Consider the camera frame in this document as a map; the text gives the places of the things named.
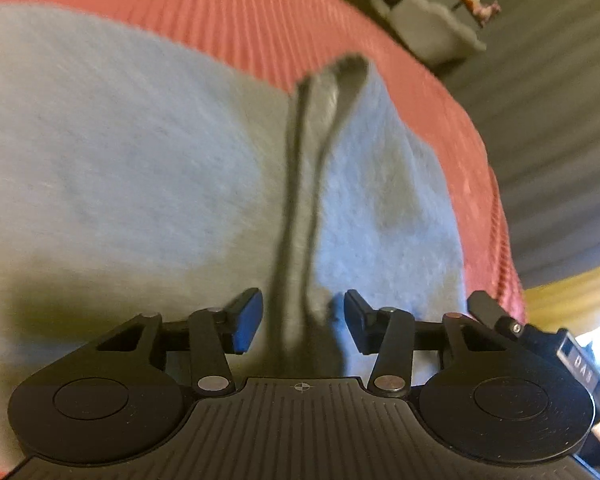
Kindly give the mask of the grey knit pants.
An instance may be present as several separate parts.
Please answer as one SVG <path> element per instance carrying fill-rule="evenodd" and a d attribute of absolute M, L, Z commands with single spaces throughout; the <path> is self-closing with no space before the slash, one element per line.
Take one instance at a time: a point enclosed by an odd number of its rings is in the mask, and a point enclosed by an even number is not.
<path fill-rule="evenodd" d="M 464 307 L 445 177 L 376 67 L 347 55 L 286 93 L 139 29 L 0 3 L 0 469 L 22 378 L 137 313 L 250 287 L 264 317 L 238 377 L 367 377 L 349 289 L 423 321 Z"/>

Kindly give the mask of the pink ribbed bedspread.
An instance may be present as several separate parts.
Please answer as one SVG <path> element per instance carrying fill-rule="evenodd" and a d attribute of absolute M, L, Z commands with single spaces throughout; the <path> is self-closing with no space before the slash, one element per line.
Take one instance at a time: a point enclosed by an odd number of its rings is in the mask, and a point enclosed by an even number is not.
<path fill-rule="evenodd" d="M 437 156 L 463 254 L 465 300 L 483 289 L 516 318 L 524 297 L 486 150 L 437 78 L 341 0 L 0 0 L 53 6 L 148 32 L 291 93 L 314 70 L 359 55 L 376 67 L 404 126 Z"/>

